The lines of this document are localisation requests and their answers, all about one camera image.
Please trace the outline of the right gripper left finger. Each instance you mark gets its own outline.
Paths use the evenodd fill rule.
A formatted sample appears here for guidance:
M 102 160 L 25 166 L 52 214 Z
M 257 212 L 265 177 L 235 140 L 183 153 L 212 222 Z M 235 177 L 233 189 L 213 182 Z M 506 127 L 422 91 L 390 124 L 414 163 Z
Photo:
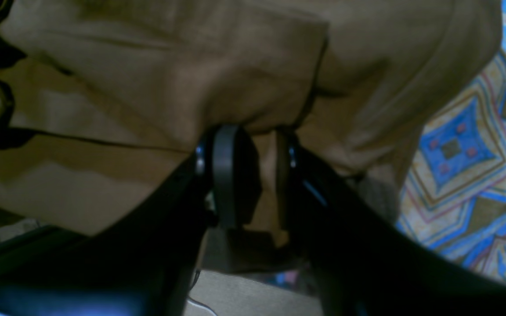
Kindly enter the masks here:
M 45 226 L 1 243 L 0 316 L 180 316 L 207 229 L 251 220 L 258 160 L 242 127 L 217 126 L 100 234 Z

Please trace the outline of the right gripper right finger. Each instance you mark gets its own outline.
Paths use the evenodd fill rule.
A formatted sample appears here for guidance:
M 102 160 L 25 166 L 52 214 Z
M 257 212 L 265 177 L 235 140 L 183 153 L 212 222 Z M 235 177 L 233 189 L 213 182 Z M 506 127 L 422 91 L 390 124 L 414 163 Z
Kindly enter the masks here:
M 416 244 L 277 130 L 279 218 L 310 263 L 326 316 L 506 316 L 506 285 Z

